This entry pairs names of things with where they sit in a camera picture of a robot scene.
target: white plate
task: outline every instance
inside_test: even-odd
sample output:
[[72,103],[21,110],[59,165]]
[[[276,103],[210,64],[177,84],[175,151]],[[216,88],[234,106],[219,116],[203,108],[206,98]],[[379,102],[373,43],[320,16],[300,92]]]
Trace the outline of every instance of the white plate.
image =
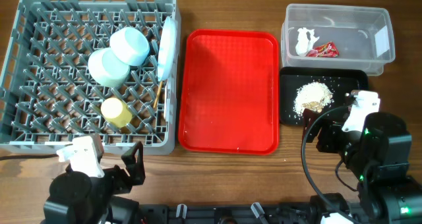
[[176,51],[176,34],[176,21],[167,17],[164,21],[160,49],[158,50],[157,79],[159,81],[166,80],[170,75]]

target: yellow cup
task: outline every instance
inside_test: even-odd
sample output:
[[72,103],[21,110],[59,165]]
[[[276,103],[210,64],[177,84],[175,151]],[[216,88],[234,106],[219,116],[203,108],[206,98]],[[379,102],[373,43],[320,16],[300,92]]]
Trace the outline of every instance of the yellow cup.
[[132,113],[127,104],[117,98],[108,98],[101,104],[101,113],[105,120],[117,128],[123,128],[132,120]]

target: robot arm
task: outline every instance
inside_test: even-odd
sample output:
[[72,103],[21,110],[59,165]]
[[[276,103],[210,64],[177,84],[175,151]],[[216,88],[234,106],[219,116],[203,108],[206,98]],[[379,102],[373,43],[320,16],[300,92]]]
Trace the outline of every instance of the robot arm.
[[143,145],[138,142],[121,156],[128,174],[117,165],[102,170],[103,152],[98,134],[75,138],[73,145],[57,151],[59,159],[70,160],[71,165],[50,185],[44,204],[45,224],[133,223],[138,218],[138,202],[113,195],[127,194],[134,185],[143,184]]
[[359,179],[357,190],[373,223],[422,223],[422,187],[407,176],[411,135],[401,118],[378,112],[378,94],[353,91],[351,107],[320,118],[304,112],[303,139],[318,134],[320,152],[337,153]]

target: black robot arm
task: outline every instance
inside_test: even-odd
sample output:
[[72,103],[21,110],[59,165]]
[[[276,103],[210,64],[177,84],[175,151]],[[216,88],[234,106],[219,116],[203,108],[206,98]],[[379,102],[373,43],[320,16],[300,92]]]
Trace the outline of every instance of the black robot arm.
[[422,223],[422,187],[407,175],[411,135],[404,121],[377,112],[366,116],[363,132],[343,131],[348,113],[348,107],[338,108],[317,120],[305,110],[303,139],[318,135],[318,151],[340,155],[359,180],[360,204],[371,222]]
[[[55,178],[49,188],[50,196],[44,204],[44,223],[97,224],[101,220],[116,220],[117,216],[125,219],[137,218],[137,202],[118,199],[113,195],[127,194],[134,185],[144,183],[142,143],[136,143],[121,156],[121,159],[125,163],[129,175],[116,165],[113,168],[104,169],[102,178],[89,177],[69,168],[66,173]],[[122,206],[130,204],[136,209],[133,209],[132,213],[124,214],[117,214],[114,211],[113,217],[113,203]]]

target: white cup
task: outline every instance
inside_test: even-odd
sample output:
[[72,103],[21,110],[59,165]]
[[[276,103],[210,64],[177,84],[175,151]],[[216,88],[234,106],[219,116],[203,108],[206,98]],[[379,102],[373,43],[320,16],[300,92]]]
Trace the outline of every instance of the white cup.
[[121,86],[129,75],[130,66],[120,61],[111,48],[93,52],[88,60],[92,78],[102,86]]
[[131,66],[139,66],[150,52],[150,44],[139,30],[123,28],[110,37],[110,48],[117,58]]

